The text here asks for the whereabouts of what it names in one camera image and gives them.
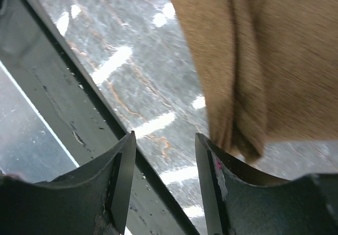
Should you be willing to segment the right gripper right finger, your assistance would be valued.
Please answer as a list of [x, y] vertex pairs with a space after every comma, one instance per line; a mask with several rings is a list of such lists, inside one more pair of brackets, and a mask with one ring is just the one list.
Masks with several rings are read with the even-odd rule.
[[200, 133], [195, 154], [208, 234], [337, 234], [336, 174], [275, 177]]

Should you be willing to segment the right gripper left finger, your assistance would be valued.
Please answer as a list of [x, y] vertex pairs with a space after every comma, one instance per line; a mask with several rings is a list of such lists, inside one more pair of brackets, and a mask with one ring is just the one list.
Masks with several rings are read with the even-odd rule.
[[29, 183], [1, 177], [1, 234], [124, 234], [136, 137], [55, 178]]

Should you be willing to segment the brown cloth napkin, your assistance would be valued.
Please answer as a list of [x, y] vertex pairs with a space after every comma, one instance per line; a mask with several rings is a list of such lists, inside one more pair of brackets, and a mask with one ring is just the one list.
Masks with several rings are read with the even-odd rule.
[[337, 0], [171, 2], [220, 149], [337, 139]]

